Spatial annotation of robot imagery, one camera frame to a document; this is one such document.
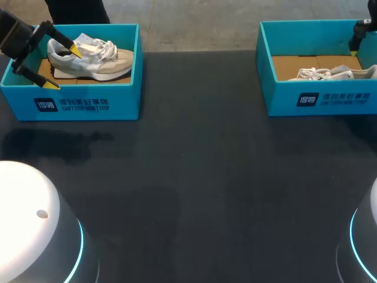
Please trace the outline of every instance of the black pants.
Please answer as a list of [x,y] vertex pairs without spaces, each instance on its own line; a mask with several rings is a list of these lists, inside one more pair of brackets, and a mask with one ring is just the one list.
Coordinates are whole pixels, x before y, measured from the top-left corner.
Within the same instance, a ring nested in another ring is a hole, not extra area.
[[109,24],[102,0],[45,0],[55,25]]

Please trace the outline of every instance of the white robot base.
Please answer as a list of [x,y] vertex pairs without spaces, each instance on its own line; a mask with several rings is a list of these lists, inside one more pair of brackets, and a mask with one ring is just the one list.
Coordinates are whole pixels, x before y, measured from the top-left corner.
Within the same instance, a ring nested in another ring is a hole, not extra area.
[[336,248],[341,283],[377,283],[377,180]]
[[90,237],[37,169],[0,162],[0,227],[0,282],[99,283]]

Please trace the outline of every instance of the concrete floor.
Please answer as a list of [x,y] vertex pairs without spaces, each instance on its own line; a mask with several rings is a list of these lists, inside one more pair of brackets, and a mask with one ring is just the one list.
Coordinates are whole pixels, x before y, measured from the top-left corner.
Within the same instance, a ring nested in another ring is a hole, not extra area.
[[[138,23],[146,51],[246,50],[266,20],[367,18],[367,0],[104,0],[113,23]],[[0,0],[29,24],[51,19],[43,0]]]

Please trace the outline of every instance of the black table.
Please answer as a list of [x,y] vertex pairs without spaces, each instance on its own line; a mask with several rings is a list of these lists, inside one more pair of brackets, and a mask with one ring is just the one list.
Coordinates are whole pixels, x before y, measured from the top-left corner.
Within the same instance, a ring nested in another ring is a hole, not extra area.
[[0,98],[1,158],[53,181],[105,283],[338,282],[336,244],[377,177],[377,117],[268,118],[254,51],[147,53],[141,108],[20,123]]

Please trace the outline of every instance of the blue shoe box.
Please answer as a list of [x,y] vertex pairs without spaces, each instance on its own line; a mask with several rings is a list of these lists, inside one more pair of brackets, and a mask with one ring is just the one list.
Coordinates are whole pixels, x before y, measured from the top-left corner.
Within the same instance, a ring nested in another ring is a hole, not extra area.
[[[261,22],[256,65],[269,116],[376,114],[377,80],[279,81],[272,56],[350,55],[356,20]],[[377,33],[362,41],[363,69],[377,64]]]
[[[143,78],[143,48],[138,25],[56,25],[70,39],[82,32],[134,52],[130,83],[63,84],[60,90],[33,85],[12,73],[9,62],[0,89],[19,121],[136,120]],[[47,57],[45,36],[25,65],[35,72]]]

